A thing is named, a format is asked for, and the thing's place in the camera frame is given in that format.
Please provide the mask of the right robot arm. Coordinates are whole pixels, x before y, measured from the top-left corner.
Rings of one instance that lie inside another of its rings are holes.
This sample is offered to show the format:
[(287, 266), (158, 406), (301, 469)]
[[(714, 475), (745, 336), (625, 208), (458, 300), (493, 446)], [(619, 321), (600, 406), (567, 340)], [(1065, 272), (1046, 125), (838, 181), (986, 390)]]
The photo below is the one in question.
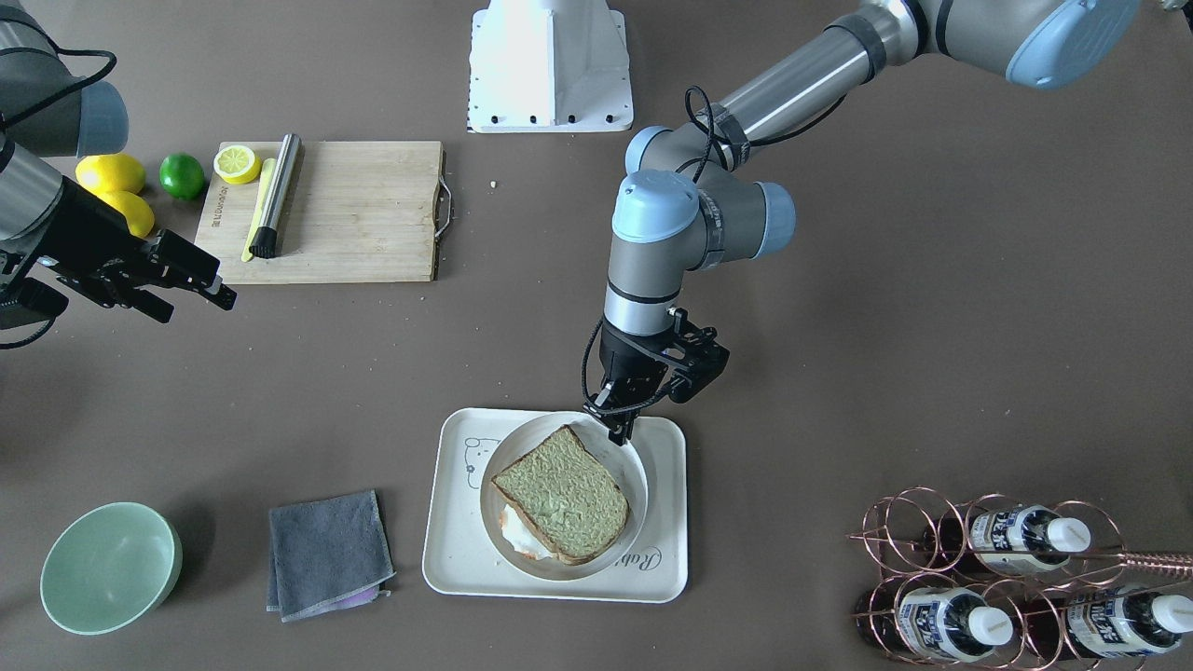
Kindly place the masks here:
[(5, 1), (1, 53), (1, 248), (4, 328), (60, 318), (68, 298), (31, 277), (47, 265), (60, 287), (105, 307), (141, 310), (167, 322), (173, 306), (153, 287), (200, 294), (230, 310), (236, 294), (220, 277), (220, 261), (173, 232), (152, 240), (132, 235), (125, 217), (50, 164), (52, 156), (94, 156), (124, 148), (124, 101), (106, 82), (116, 59), (76, 76), (64, 49), (21, 4)]

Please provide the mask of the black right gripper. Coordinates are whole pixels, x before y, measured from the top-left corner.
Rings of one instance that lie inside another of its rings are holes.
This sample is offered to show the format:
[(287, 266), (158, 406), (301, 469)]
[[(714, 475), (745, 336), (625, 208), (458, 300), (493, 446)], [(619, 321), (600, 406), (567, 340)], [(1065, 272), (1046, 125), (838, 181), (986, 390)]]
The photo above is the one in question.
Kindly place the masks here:
[(174, 304), (146, 293), (146, 285), (197, 293), (222, 310), (236, 302), (216, 256), (171, 230), (136, 238), (122, 213), (73, 181), (62, 183), (61, 198), (41, 229), (33, 259), (43, 256), (64, 285), (101, 307), (132, 308), (154, 322), (168, 324)]

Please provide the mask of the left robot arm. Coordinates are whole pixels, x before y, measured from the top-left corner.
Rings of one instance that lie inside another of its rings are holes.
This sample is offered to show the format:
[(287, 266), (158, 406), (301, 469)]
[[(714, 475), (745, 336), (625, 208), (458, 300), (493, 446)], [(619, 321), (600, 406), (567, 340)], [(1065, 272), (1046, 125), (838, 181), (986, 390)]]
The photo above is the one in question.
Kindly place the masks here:
[(585, 392), (585, 412), (622, 445), (644, 408), (685, 404), (721, 376), (729, 351), (678, 301), (686, 273), (792, 241), (789, 191), (737, 177), (760, 149), (809, 131), (852, 90), (925, 54), (1024, 88), (1064, 88), (1104, 60), (1138, 10), (1137, 1), (864, 1), (723, 101), (687, 90), (690, 122), (639, 131), (624, 156), (602, 318), (591, 336), (602, 378)]

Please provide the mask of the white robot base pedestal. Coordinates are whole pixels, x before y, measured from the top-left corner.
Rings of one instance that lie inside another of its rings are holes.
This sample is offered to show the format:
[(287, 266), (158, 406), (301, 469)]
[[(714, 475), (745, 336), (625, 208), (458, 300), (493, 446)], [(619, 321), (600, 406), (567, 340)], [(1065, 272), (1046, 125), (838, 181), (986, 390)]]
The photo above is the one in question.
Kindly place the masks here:
[(616, 133), (633, 123), (626, 20), (605, 1), (492, 1), (472, 13), (471, 133)]

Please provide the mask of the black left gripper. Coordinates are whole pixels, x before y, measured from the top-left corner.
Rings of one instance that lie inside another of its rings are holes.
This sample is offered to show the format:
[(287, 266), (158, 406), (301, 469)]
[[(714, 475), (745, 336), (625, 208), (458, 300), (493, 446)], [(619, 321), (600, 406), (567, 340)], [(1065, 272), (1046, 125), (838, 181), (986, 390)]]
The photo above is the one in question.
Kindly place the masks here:
[(599, 343), (602, 378), (596, 390), (583, 386), (583, 411), (596, 418), (608, 418), (608, 439), (626, 445), (638, 413), (667, 395), (672, 371), (665, 359), (670, 341), (670, 324), (656, 336), (628, 336), (601, 318), (589, 343), (585, 345), (583, 361), (589, 361), (594, 343)]

